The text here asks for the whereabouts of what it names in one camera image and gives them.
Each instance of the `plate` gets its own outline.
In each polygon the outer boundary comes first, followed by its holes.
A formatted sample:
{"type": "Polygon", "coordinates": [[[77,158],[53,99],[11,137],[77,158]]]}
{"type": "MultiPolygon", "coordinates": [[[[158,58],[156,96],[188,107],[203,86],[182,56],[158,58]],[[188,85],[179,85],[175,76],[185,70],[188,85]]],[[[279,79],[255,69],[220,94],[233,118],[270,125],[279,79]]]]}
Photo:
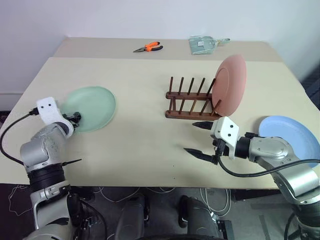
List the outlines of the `plate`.
{"type": "Polygon", "coordinates": [[[320,159],[320,145],[312,132],[300,122],[286,116],[266,117],[259,126],[261,137],[280,137],[293,148],[295,155],[301,159],[320,159]]]}
{"type": "Polygon", "coordinates": [[[62,104],[62,114],[81,114],[78,133],[91,132],[107,125],[116,111],[116,98],[111,91],[101,86],[79,88],[71,92],[62,104]]]}
{"type": "Polygon", "coordinates": [[[212,103],[215,112],[222,117],[230,116],[238,108],[245,92],[247,81],[246,62],[241,55],[227,57],[215,74],[212,87],[212,103]]]}

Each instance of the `pink plate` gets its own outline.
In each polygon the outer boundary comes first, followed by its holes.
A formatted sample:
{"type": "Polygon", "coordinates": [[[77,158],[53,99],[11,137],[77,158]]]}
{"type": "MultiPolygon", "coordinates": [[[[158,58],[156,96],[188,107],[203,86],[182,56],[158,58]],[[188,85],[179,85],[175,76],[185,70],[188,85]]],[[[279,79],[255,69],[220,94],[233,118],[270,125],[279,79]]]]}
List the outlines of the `pink plate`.
{"type": "Polygon", "coordinates": [[[230,116],[239,106],[245,92],[247,81],[246,62],[241,55],[227,57],[215,74],[212,88],[212,103],[220,116],[230,116]]]}

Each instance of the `pliers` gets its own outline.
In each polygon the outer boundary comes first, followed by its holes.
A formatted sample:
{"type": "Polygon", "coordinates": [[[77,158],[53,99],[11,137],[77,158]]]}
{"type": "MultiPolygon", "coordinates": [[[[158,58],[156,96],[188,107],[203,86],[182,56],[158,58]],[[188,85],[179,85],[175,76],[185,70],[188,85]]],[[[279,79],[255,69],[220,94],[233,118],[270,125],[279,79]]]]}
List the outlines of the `pliers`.
{"type": "Polygon", "coordinates": [[[140,52],[144,52],[144,51],[151,52],[151,51],[158,51],[158,50],[163,49],[164,46],[158,46],[159,44],[160,44],[159,41],[154,41],[154,42],[151,42],[147,45],[144,45],[144,47],[141,47],[133,52],[134,53],[140,53],[140,52]]]}

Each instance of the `table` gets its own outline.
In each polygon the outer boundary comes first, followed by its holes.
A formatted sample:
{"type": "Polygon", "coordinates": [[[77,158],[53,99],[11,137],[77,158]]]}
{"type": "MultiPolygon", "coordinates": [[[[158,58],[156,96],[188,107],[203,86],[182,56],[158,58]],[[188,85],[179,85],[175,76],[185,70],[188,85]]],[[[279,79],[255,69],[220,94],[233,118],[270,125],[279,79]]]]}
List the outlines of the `table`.
{"type": "MultiPolygon", "coordinates": [[[[142,54],[149,58],[154,53],[142,54]]],[[[194,158],[183,148],[213,153],[209,131],[192,126],[192,120],[165,118],[165,110],[169,107],[165,94],[170,77],[174,77],[172,89],[177,89],[179,79],[184,77],[182,90],[187,90],[192,77],[195,77],[194,89],[199,87],[202,78],[207,78],[203,85],[206,90],[221,61],[105,58],[90,57],[90,54],[51,57],[22,95],[4,127],[26,114],[38,99],[52,96],[62,103],[75,89],[102,86],[115,94],[117,110],[104,128],[75,134],[69,139],[64,161],[83,159],[64,168],[70,184],[276,189],[269,175],[236,178],[219,166],[194,158]]],[[[301,122],[317,139],[320,138],[320,113],[283,62],[279,59],[246,59],[246,66],[245,93],[239,108],[230,116],[239,125],[240,135],[258,132],[258,126],[266,116],[283,115],[301,122]]],[[[28,117],[8,132],[4,148],[20,158],[20,146],[43,126],[39,116],[28,117]]],[[[229,169],[238,173],[263,170],[246,159],[223,160],[229,169]]],[[[29,183],[23,166],[3,155],[0,155],[0,161],[1,183],[29,183]]],[[[315,171],[320,175],[319,166],[315,171]]]]}

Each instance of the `green plate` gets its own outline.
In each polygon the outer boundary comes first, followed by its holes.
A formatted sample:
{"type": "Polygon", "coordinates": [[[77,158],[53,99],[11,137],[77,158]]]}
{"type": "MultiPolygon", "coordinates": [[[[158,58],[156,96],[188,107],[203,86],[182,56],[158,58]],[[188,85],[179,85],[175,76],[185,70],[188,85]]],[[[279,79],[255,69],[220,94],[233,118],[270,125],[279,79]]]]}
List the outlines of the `green plate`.
{"type": "Polygon", "coordinates": [[[68,95],[60,108],[62,114],[81,114],[78,133],[91,132],[107,125],[116,111],[116,98],[108,89],[100,86],[79,88],[68,95]]]}

